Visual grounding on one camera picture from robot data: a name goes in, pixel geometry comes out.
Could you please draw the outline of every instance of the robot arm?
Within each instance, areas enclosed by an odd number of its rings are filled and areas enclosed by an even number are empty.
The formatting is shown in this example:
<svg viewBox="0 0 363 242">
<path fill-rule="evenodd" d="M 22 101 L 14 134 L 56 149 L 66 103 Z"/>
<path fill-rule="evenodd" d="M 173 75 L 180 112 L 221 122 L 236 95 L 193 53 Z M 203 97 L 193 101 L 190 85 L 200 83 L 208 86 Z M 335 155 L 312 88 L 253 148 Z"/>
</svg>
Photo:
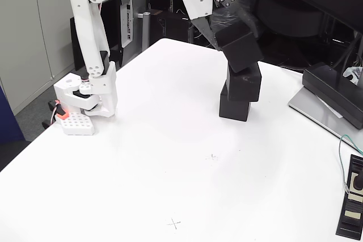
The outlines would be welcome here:
<svg viewBox="0 0 363 242">
<path fill-rule="evenodd" d="M 67 113 L 82 116 L 81 111 L 84 111 L 87 116 L 111 117 L 115 114 L 118 99 L 116 66 L 114 62 L 109 62 L 108 59 L 110 50 L 99 7 L 106 0 L 70 1 L 79 44 L 89 77 L 83 80 L 73 74 L 64 77 L 54 85 L 57 98 Z M 192 23 L 216 49 L 220 50 L 216 37 L 205 17 L 212 14 L 214 1 L 219 4 L 223 0 L 183 1 Z M 62 123 L 62 125 L 67 126 L 67 122 L 63 121 L 64 124 Z"/>
</svg>

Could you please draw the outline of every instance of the black block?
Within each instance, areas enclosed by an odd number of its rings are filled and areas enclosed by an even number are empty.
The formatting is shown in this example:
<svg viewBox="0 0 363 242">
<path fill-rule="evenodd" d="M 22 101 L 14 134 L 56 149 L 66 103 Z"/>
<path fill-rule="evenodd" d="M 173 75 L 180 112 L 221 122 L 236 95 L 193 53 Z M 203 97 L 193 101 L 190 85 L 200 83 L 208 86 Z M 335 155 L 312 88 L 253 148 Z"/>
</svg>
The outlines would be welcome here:
<svg viewBox="0 0 363 242">
<path fill-rule="evenodd" d="M 246 122 L 250 105 L 250 102 L 245 101 L 228 101 L 225 83 L 221 93 L 220 117 Z"/>
<path fill-rule="evenodd" d="M 260 97 L 262 75 L 258 63 L 243 69 L 239 73 L 233 72 L 228 66 L 227 90 L 229 101 L 257 102 Z"/>
<path fill-rule="evenodd" d="M 263 60 L 254 34 L 243 22 L 237 22 L 218 31 L 216 40 L 235 73 Z"/>
</svg>

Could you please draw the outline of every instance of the chair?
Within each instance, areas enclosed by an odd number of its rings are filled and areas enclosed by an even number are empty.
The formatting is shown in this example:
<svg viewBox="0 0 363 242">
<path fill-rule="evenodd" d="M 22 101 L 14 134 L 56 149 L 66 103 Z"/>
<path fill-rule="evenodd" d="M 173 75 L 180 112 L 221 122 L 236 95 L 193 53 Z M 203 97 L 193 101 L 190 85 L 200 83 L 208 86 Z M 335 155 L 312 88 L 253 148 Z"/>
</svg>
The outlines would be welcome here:
<svg viewBox="0 0 363 242">
<path fill-rule="evenodd" d="M 0 88 L 0 171 L 2 171 L 30 142 L 24 135 Z"/>
</svg>

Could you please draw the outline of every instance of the gray cabinet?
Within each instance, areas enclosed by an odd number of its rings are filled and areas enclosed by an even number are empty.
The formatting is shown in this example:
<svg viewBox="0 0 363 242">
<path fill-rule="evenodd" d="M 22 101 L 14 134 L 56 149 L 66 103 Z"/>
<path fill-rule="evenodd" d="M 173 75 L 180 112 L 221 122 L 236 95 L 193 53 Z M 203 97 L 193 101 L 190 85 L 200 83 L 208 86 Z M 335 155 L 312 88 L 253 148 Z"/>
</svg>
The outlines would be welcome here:
<svg viewBox="0 0 363 242">
<path fill-rule="evenodd" d="M 52 75 L 56 76 L 64 70 L 68 73 L 73 64 L 70 0 L 38 0 L 38 5 Z"/>
<path fill-rule="evenodd" d="M 52 76 L 37 0 L 2 0 L 0 79 L 17 113 Z"/>
<path fill-rule="evenodd" d="M 2 0 L 0 86 L 14 114 L 73 68 L 69 0 Z"/>
</svg>

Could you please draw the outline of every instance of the table surface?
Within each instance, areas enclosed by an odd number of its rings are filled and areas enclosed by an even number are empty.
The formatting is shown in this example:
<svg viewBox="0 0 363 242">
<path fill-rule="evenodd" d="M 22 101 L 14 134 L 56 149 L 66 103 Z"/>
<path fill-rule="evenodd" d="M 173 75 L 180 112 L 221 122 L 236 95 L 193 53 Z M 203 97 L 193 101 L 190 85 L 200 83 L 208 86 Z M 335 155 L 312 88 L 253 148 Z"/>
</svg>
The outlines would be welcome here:
<svg viewBox="0 0 363 242">
<path fill-rule="evenodd" d="M 172 40 L 122 68 L 94 136 L 55 124 L 0 173 L 0 241 L 348 241 L 339 140 L 288 107 L 301 74 L 260 63 L 238 122 L 218 116 L 226 68 Z"/>
</svg>

